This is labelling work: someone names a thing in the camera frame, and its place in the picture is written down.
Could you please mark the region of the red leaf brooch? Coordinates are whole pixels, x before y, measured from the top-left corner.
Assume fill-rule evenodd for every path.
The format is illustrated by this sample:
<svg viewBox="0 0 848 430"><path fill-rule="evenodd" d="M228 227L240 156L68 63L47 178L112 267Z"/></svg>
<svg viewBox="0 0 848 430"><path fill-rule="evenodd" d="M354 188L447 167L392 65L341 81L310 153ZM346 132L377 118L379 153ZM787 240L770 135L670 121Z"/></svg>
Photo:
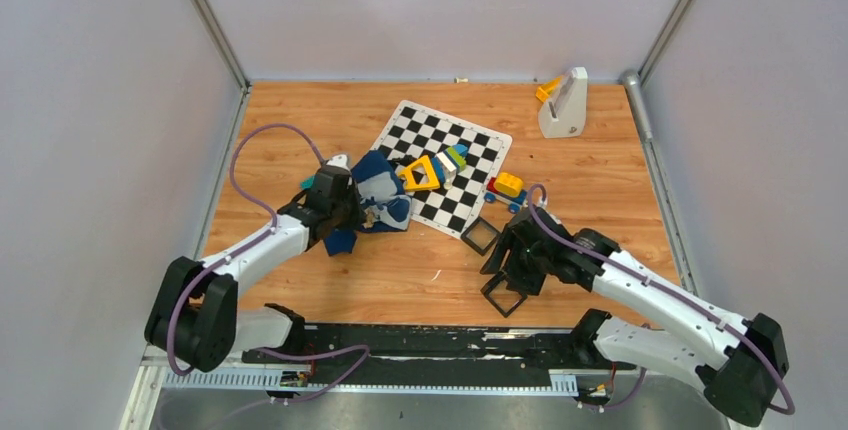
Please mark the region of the red leaf brooch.
<svg viewBox="0 0 848 430"><path fill-rule="evenodd" d="M371 229L378 222L378 215L372 208L366 209L364 212L364 220L362 222L363 229Z"/></svg>

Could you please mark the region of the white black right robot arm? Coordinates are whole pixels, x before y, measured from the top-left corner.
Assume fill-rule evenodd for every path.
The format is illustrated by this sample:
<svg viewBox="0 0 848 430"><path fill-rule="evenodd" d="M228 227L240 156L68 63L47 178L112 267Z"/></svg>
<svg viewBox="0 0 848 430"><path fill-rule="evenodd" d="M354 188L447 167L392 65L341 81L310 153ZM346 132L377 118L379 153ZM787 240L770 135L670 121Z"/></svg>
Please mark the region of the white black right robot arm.
<svg viewBox="0 0 848 430"><path fill-rule="evenodd" d="M781 325L711 304L650 270L602 233L570 233L542 208L516 214L481 268L489 281L522 299L537 295L546 278L617 301L658 324L650 330L609 312L589 309L572 330L571 353L584 367L603 360L636 365L685 383L730 420L761 424L768 411L791 415L784 383L789 369Z"/></svg>

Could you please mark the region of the blue t-shirt garment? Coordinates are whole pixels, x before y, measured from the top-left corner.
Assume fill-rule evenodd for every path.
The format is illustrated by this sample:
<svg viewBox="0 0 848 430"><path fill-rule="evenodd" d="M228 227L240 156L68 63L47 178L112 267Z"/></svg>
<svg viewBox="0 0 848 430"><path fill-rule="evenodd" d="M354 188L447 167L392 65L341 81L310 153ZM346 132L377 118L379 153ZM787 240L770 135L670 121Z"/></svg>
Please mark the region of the blue t-shirt garment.
<svg viewBox="0 0 848 430"><path fill-rule="evenodd" d="M371 229L335 230L323 240L329 256L351 253L359 233L405 232L411 222L411 197L403 189L394 167L379 150L369 150L352 167L352 177L365 212L372 208L378 222Z"/></svg>

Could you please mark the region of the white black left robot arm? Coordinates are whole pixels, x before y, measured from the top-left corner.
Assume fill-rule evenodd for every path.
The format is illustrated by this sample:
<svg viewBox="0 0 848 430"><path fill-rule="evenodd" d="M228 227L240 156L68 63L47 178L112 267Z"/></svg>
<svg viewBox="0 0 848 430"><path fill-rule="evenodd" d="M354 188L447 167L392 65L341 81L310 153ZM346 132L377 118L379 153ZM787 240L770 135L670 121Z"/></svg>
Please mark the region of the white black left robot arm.
<svg viewBox="0 0 848 430"><path fill-rule="evenodd" d="M179 257L163 277L143 331L165 351L178 375L210 372L234 351L268 347L283 363L298 361L306 336L293 327L292 312L274 305L240 313L247 289L284 262L336 230L363 219L349 169L324 164L310 188L300 191L272 219L235 246L203 260Z"/></svg>

